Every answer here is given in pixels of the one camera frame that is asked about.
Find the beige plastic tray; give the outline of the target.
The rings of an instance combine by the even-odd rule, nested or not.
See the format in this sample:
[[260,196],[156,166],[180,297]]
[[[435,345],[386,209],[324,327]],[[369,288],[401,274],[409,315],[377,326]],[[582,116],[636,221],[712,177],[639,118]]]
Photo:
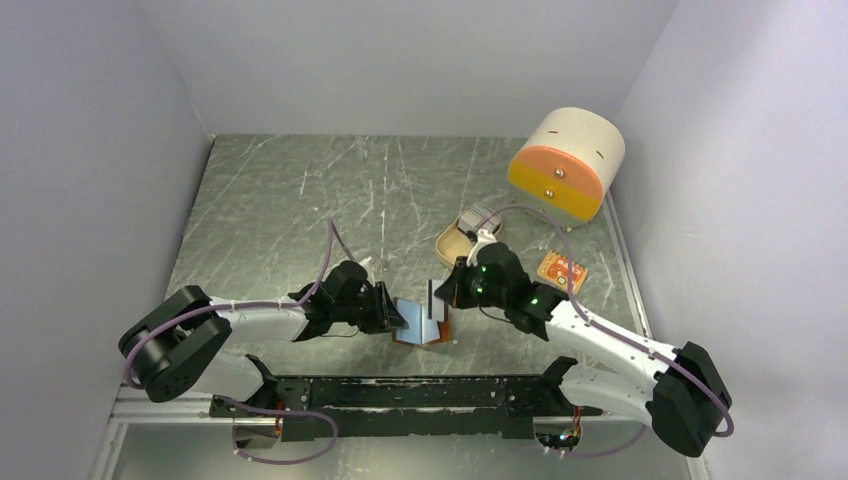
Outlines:
[[458,257],[467,257],[475,251],[479,230],[483,233],[484,243],[497,241],[497,234],[493,234],[481,226],[475,231],[463,234],[457,229],[458,217],[438,236],[435,242],[435,251],[440,262],[447,268],[452,269]]

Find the grey credit card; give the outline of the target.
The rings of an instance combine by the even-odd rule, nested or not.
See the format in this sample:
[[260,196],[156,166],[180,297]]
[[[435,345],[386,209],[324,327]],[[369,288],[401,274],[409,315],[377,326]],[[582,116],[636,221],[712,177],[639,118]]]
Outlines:
[[448,305],[436,295],[437,290],[444,282],[444,279],[428,280],[427,318],[437,323],[443,323],[448,315]]

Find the brown leather card holder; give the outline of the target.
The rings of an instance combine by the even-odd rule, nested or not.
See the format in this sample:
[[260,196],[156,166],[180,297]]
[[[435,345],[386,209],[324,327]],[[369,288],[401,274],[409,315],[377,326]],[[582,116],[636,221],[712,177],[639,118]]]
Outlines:
[[410,300],[397,299],[396,307],[407,327],[392,332],[392,341],[398,344],[426,347],[445,343],[451,339],[448,306],[435,299],[422,305]]

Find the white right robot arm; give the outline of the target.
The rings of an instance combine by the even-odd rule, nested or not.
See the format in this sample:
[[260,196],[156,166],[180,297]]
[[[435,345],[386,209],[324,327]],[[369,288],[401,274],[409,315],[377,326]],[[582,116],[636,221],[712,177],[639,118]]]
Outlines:
[[602,364],[597,370],[570,357],[554,361],[539,389],[550,413],[576,406],[625,416],[691,458],[701,456],[711,439],[732,432],[732,399],[703,347],[694,342],[673,347],[594,314],[566,292],[531,280],[503,243],[458,258],[434,295],[454,309],[500,309],[517,330]]

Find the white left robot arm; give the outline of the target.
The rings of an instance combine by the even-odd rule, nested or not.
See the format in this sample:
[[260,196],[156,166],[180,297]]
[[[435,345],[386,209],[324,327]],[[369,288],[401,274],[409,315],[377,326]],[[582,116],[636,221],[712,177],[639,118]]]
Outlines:
[[224,300],[197,285],[184,287],[126,331],[118,349],[127,385],[154,403],[200,392],[236,400],[261,416],[277,400],[270,371],[257,358],[233,356],[226,348],[258,340],[304,342],[335,324],[363,334],[408,325],[385,283],[363,264],[345,260],[280,300]]

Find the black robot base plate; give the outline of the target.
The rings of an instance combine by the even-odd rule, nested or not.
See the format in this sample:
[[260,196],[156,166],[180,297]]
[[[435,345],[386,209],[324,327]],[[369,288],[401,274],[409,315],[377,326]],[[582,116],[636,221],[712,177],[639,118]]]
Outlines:
[[480,434],[532,439],[537,420],[601,413],[573,406],[538,374],[280,376],[276,393],[255,404],[296,412],[269,425],[283,442]]

